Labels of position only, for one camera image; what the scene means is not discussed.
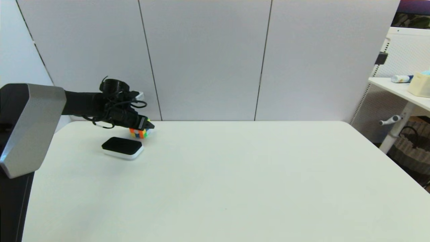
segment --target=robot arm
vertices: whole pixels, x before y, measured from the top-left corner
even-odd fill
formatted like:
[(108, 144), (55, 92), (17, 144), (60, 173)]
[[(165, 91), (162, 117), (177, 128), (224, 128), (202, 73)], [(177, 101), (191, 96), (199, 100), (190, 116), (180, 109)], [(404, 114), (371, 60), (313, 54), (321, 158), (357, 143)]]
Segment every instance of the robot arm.
[(119, 80), (106, 79), (101, 93), (76, 93), (60, 87), (8, 84), (0, 89), (1, 241), (21, 241), (34, 172), (41, 166), (61, 115), (93, 124), (143, 130), (154, 128), (134, 108), (139, 92)]

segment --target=white pegboard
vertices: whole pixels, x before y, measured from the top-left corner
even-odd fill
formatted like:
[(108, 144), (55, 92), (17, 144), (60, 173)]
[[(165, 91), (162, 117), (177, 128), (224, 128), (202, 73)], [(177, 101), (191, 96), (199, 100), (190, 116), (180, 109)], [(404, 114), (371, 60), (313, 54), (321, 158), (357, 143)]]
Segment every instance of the white pegboard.
[(430, 30), (391, 27), (381, 51), (388, 53), (383, 65), (376, 65), (373, 77), (413, 75), (430, 68)]
[[(381, 48), (388, 53), (384, 65), (375, 65), (371, 77), (412, 75), (430, 66), (430, 30), (391, 27)], [(400, 114), (406, 100), (375, 85), (368, 85), (351, 120), (351, 125), (374, 143), (386, 136), (392, 125), (379, 126), (379, 120)]]
[(380, 126), (378, 122), (399, 115), (406, 103), (405, 99), (369, 84), (351, 126), (371, 142), (380, 143), (393, 125)]

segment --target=panel seam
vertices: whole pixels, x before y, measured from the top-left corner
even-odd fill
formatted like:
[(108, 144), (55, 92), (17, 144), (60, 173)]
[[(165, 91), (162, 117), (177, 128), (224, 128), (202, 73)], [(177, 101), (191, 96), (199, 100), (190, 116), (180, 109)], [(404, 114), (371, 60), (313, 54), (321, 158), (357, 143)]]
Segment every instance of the panel seam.
[(154, 89), (155, 89), (155, 96), (157, 97), (158, 110), (160, 112), (160, 119), (161, 119), (161, 121), (163, 121), (163, 116), (161, 115), (160, 99), (158, 98), (157, 85), (155, 84), (154, 69), (152, 68), (151, 55), (149, 53), (148, 39), (146, 38), (145, 24), (143, 23), (143, 15), (142, 15), (142, 8), (140, 6), (140, 0), (138, 0), (137, 2), (138, 2), (138, 5), (139, 5), (140, 19), (142, 20), (142, 28), (143, 28), (143, 34), (145, 36), (146, 49), (148, 51), (149, 65), (151, 66), (152, 80), (154, 81)]
[(264, 42), (263, 60), (261, 62), (260, 81), (258, 82), (257, 103), (255, 104), (254, 121), (257, 118), (258, 99), (260, 97), (261, 78), (263, 77), (264, 56), (266, 55), (267, 36), (269, 35), (270, 15), (272, 14), (273, 0), (270, 0), (269, 19), (267, 20), (266, 40)]

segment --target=black cable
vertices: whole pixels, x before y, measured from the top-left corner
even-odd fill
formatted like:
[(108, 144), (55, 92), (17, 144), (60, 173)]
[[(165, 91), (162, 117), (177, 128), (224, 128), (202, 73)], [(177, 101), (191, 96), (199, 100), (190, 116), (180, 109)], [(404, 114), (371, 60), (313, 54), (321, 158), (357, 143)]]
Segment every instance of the black cable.
[(404, 129), (407, 129), (407, 128), (409, 128), (409, 129), (412, 129), (412, 131), (415, 133), (415, 143), (414, 142), (412, 142), (412, 144), (413, 144), (413, 146), (412, 146), (412, 148), (417, 148), (417, 146), (418, 146), (418, 132), (417, 132), (417, 130), (416, 129), (414, 129), (413, 127), (411, 127), (411, 126), (405, 126), (405, 127), (403, 127), (402, 128), (402, 130), (400, 131), (400, 132), (402, 132)]

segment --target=rubik's cube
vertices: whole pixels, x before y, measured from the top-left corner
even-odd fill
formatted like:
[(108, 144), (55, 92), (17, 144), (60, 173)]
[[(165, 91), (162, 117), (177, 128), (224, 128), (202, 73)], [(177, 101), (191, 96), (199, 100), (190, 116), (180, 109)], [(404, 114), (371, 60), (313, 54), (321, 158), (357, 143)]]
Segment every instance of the rubik's cube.
[(133, 138), (144, 139), (151, 133), (151, 129), (135, 130), (135, 129), (130, 128), (130, 133), (131, 133)]

